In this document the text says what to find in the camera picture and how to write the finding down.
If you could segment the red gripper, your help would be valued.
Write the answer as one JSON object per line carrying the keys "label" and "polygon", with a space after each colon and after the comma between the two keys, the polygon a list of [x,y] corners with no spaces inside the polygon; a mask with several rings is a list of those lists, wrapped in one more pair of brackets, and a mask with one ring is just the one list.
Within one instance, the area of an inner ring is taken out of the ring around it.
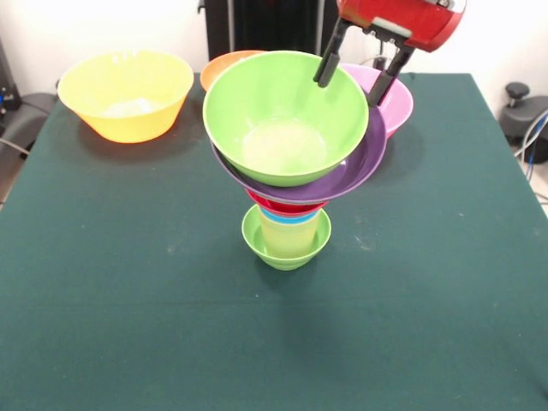
{"label": "red gripper", "polygon": [[313,81],[327,87],[340,62],[339,51],[349,23],[385,42],[401,47],[367,95],[370,107],[380,106],[414,49],[433,52],[456,30],[467,7],[465,1],[347,0],[338,1],[339,18]]}

